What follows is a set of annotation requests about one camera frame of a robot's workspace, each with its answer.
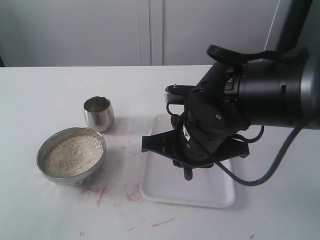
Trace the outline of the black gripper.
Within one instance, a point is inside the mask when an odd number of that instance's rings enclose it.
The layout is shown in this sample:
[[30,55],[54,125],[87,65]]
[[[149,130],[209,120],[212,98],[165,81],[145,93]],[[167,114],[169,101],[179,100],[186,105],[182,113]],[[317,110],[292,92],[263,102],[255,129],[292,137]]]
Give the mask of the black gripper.
[[177,132],[174,166],[210,168],[216,162],[250,154],[248,143],[238,135],[249,128],[249,122],[232,96],[178,93],[172,95],[172,104],[184,106],[182,115],[172,116]]

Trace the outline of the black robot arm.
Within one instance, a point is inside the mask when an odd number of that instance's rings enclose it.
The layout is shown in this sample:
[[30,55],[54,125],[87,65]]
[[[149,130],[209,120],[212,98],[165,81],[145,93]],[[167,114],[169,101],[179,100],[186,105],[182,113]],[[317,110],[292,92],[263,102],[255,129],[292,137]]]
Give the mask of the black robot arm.
[[249,155],[239,132],[251,125],[295,127],[320,108],[320,58],[215,63],[187,88],[177,151],[194,167]]

